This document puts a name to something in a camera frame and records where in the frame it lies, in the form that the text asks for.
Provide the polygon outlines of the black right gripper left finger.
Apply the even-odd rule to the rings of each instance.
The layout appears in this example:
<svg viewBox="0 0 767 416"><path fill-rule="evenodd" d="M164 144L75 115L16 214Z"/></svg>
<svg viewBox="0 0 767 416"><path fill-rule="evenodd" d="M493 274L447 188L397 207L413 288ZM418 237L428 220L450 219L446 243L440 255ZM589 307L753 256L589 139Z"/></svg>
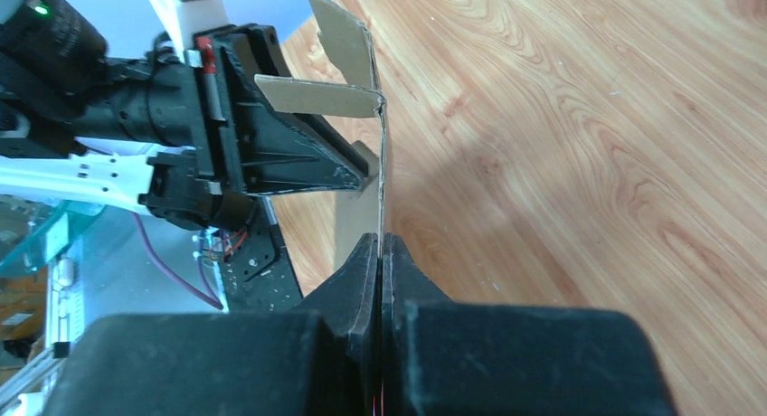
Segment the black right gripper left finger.
<svg viewBox="0 0 767 416"><path fill-rule="evenodd" d="M297 306L116 315L74 346L46 415L375 415L378 239Z"/></svg>

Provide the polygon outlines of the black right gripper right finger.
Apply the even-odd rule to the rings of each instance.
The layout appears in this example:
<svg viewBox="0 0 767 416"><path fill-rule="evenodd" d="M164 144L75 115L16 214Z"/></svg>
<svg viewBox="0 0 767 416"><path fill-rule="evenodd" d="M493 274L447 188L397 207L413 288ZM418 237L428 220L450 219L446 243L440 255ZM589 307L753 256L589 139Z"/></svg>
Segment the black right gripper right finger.
<svg viewBox="0 0 767 416"><path fill-rule="evenodd" d="M674 415L639 324L613 310L460 303L387 234L382 264L387 415Z"/></svg>

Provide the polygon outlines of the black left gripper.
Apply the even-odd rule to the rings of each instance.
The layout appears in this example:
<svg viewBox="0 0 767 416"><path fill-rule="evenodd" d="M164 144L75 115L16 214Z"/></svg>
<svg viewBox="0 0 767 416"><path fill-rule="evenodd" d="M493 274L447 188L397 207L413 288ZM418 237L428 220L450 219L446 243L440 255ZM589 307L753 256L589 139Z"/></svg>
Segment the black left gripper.
<svg viewBox="0 0 767 416"><path fill-rule="evenodd" d="M175 117L190 137L178 155L150 158L152 181L141 203L169 222L249 222L254 195L358 191L369 163L324 118L274 111L245 88L244 68L275 70L273 27L233 25L194 37L201 67L183 73Z"/></svg>

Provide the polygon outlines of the brown cardboard box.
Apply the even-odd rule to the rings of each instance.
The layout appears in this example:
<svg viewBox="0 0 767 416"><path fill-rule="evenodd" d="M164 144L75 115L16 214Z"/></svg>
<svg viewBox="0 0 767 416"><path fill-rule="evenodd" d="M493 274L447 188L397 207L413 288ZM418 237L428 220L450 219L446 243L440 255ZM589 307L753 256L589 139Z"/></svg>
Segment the brown cardboard box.
<svg viewBox="0 0 767 416"><path fill-rule="evenodd" d="M374 39L366 24L333 0L308 2L317 45L335 75L330 80L258 75L255 82L281 113L325 116L368 164L359 187L276 202L298 278L317 284L343 264L362 235L384 233L388 131Z"/></svg>

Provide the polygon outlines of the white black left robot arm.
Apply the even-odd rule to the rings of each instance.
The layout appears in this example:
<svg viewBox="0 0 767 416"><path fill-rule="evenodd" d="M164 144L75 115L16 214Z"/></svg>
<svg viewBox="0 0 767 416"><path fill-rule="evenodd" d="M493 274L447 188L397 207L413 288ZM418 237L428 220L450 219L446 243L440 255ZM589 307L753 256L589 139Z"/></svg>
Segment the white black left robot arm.
<svg viewBox="0 0 767 416"><path fill-rule="evenodd" d="M222 0L149 0L164 31L110 58L67 0L1 0L1 191L234 231L258 197L359 191L363 155L312 91L298 105L273 27Z"/></svg>

